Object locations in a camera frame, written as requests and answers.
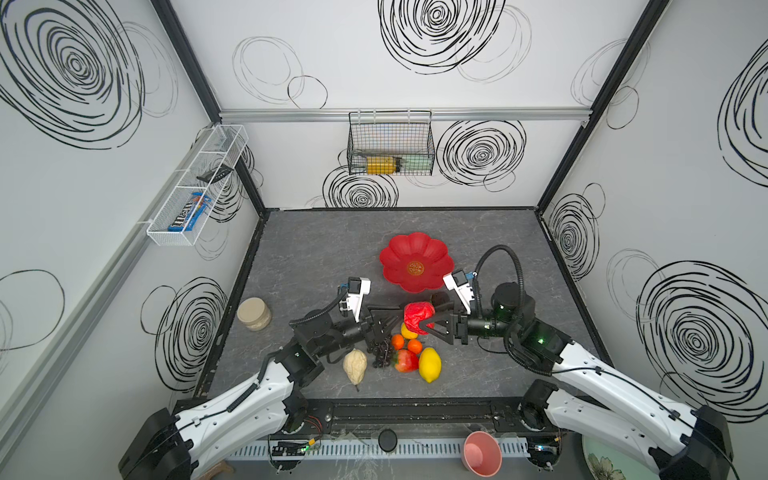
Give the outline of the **cream starfruit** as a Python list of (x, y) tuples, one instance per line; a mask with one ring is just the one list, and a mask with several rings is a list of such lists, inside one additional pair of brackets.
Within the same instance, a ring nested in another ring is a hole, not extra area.
[(343, 370), (350, 383), (355, 387), (362, 383), (367, 366), (367, 356), (359, 349), (353, 349), (343, 359)]

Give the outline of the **red apple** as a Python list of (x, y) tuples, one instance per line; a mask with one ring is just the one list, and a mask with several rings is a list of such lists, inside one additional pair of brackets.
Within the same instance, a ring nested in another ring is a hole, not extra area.
[(431, 319), (434, 314), (435, 307), (430, 302), (409, 303), (404, 308), (404, 324), (412, 333), (428, 335), (428, 332), (420, 327), (420, 323)]

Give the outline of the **yellow lemon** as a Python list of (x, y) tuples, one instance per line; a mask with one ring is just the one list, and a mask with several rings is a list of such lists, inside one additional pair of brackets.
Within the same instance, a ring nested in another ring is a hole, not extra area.
[(427, 383), (437, 380), (442, 372), (442, 360), (438, 352), (432, 348), (425, 348), (419, 356), (419, 374)]

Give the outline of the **red flower fruit bowl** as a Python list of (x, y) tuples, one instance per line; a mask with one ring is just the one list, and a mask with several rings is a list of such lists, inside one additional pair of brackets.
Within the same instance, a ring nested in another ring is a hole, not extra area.
[(441, 288), (455, 266), (446, 244), (423, 232), (393, 237), (379, 261), (387, 281), (414, 294)]

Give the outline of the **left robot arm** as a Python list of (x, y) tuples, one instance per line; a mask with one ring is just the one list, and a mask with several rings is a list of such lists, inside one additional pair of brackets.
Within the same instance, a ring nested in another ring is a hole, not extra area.
[(299, 429), (307, 413), (301, 390), (331, 354), (360, 341), (387, 343), (402, 316), (398, 307), (372, 306), (359, 320), (334, 321), (325, 307), (291, 321), (292, 338), (268, 353), (255, 375), (189, 409), (150, 415), (118, 463), (120, 476), (199, 479), (249, 442)]

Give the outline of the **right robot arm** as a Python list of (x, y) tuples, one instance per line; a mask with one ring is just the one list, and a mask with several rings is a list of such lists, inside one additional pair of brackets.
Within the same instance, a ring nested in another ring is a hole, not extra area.
[(570, 336), (538, 319), (535, 301), (516, 283), (480, 305), (477, 284), (454, 289), (418, 326), (444, 342), (495, 337), (518, 365), (538, 374), (518, 405), (530, 431), (555, 427), (610, 444), (661, 479), (727, 479), (736, 474), (728, 423), (709, 406), (694, 408), (619, 372)]

